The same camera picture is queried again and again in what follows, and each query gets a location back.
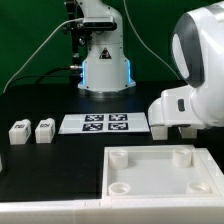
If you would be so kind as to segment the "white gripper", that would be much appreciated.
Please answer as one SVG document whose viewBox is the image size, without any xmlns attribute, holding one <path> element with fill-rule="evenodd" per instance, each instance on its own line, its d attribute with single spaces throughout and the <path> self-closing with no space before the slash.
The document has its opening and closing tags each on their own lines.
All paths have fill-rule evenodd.
<svg viewBox="0 0 224 224">
<path fill-rule="evenodd" d="M 193 88 L 189 85 L 164 90 L 148 109 L 151 126 L 204 128 L 191 105 Z"/>
</svg>

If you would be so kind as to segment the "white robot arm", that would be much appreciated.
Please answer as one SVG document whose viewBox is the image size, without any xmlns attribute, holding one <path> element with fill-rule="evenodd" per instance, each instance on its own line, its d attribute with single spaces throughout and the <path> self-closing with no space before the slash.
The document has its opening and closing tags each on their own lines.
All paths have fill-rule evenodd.
<svg viewBox="0 0 224 224">
<path fill-rule="evenodd" d="M 77 0 L 84 14 L 78 27 L 90 31 L 79 88 L 92 93 L 133 87 L 123 53 L 123 22 L 101 0 Z M 172 35 L 172 56 L 186 85 L 165 90 L 148 109 L 152 127 L 224 127 L 224 1 L 181 16 Z"/>
</svg>

